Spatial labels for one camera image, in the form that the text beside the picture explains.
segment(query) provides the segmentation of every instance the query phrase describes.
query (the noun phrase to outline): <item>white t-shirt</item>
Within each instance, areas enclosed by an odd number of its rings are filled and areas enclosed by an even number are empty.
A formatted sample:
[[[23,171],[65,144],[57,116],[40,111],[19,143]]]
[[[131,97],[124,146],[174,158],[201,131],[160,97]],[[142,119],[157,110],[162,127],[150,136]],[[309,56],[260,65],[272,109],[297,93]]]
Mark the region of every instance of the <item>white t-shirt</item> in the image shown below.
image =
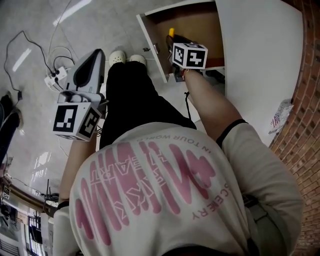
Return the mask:
[[[243,194],[275,209],[295,244],[296,182],[252,126],[238,124],[221,149],[194,129],[141,125],[82,164],[69,206],[54,215],[53,255],[161,256],[192,245],[245,255]]]

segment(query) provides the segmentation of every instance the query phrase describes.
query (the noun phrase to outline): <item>american flag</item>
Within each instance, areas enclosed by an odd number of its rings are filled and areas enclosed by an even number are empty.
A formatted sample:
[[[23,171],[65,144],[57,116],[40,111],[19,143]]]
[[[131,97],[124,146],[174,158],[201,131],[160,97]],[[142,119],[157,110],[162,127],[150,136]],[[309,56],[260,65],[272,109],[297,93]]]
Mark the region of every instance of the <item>american flag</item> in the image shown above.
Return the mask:
[[[280,122],[280,116],[279,114],[275,114],[272,121],[271,121],[271,125],[273,126],[273,128],[275,128],[277,126],[277,124],[279,124]]]

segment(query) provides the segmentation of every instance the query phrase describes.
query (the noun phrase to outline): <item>cloth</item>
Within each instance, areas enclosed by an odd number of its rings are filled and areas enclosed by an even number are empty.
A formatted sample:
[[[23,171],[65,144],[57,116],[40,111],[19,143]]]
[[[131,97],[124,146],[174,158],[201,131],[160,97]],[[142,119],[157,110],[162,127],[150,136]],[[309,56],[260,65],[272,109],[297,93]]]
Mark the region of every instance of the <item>cloth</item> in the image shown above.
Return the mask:
[[[83,163],[69,206],[54,215],[53,255],[162,256],[188,246],[247,255],[257,227],[242,195],[274,210],[292,250],[303,201],[251,125],[232,128],[221,149],[194,129],[144,124]]]
[[[171,123],[196,129],[189,118],[158,95],[146,66],[140,62],[112,65],[105,94],[109,101],[108,114],[102,127],[100,149],[112,144],[127,131],[147,123]]]
[[[4,112],[3,120],[6,120],[13,110],[13,103],[9,96],[5,95],[1,98],[0,104],[2,105]],[[14,136],[19,123],[19,115],[17,113],[12,113],[5,123],[2,124],[0,129],[0,163],[2,163],[5,159],[11,139]]]

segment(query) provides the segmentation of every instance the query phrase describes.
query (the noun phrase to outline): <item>brick wall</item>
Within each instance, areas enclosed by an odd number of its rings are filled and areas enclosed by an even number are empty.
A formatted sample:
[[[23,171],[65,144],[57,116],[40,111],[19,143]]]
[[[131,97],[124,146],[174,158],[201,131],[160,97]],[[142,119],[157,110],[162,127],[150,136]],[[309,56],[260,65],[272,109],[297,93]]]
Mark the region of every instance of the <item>brick wall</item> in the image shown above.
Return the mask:
[[[296,255],[320,248],[320,0],[284,0],[302,12],[304,43],[293,111],[270,146],[296,178],[305,201]]]

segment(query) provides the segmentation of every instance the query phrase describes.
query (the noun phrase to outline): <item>sneaker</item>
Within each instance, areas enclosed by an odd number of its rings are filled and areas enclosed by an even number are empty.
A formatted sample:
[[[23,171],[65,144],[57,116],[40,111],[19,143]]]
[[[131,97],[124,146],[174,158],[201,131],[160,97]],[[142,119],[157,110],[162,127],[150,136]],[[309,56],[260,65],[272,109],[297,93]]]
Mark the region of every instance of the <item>sneaker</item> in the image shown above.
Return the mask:
[[[144,64],[145,66],[147,66],[147,62],[146,62],[145,57],[138,55],[138,54],[132,55],[130,57],[129,61],[130,62],[140,62],[140,63]]]
[[[118,62],[126,63],[126,54],[122,50],[116,50],[110,54],[110,57],[109,57],[110,68],[112,67],[113,64]]]

